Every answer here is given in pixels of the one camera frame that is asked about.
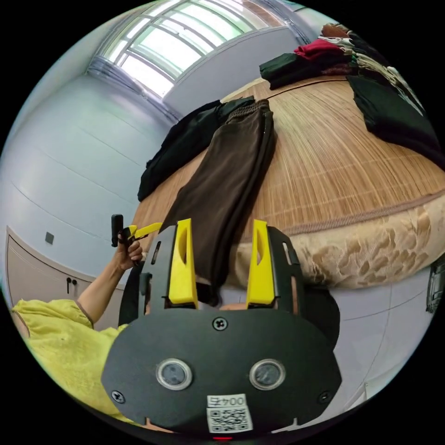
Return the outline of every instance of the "wall socket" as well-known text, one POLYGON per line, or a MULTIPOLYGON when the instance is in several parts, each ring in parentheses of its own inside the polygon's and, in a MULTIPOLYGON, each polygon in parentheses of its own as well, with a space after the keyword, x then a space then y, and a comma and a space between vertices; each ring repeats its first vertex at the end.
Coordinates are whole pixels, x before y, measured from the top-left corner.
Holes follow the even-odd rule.
POLYGON ((46 241, 48 244, 52 244, 53 241, 54 241, 54 235, 53 235, 52 233, 46 232, 46 235, 45 235, 45 241, 46 241))

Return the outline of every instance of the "bamboo mat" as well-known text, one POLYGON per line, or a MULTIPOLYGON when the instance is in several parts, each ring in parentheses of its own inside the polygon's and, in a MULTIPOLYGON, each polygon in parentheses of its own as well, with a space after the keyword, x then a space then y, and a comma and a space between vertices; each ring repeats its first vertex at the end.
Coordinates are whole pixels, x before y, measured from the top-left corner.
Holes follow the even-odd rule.
MULTIPOLYGON (((343 76, 309 79, 269 90, 254 81, 224 100, 269 98, 277 146, 244 228, 254 218, 288 234, 311 233, 389 216, 445 191, 445 172, 409 149, 369 133, 343 76)), ((134 224, 162 222, 205 152, 140 203, 134 224)), ((145 240, 147 249, 151 237, 145 240)))

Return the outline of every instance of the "yellow shirt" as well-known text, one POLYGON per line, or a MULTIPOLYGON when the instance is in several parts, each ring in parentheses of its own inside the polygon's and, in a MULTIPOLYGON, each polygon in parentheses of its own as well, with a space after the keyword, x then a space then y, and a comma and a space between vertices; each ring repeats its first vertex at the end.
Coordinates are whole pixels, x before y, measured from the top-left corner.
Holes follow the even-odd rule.
POLYGON ((115 408, 101 384, 111 344, 119 332, 95 331, 73 300, 20 300, 13 308, 28 328, 26 343, 47 374, 67 393, 98 411, 133 423, 115 408))

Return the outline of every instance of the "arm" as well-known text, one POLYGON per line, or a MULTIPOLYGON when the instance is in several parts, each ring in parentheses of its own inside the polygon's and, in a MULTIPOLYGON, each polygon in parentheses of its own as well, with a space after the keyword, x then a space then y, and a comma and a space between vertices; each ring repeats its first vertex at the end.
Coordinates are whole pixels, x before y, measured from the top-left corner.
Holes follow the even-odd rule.
POLYGON ((133 261, 142 259, 142 247, 135 241, 126 251, 119 243, 113 259, 103 272, 82 292, 77 302, 87 313, 91 321, 97 323, 105 312, 116 286, 127 269, 133 267, 133 261))
POLYGON ((113 258, 77 299, 93 324, 97 323, 105 312, 123 274, 124 271, 119 266, 119 262, 113 258))

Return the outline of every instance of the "qr code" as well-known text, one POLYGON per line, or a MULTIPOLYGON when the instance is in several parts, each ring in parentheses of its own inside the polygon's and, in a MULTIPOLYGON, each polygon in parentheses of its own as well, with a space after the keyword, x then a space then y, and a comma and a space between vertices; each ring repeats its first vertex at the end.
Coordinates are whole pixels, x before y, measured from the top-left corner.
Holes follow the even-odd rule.
POLYGON ((210 432, 241 432, 252 429, 246 407, 208 409, 210 432))

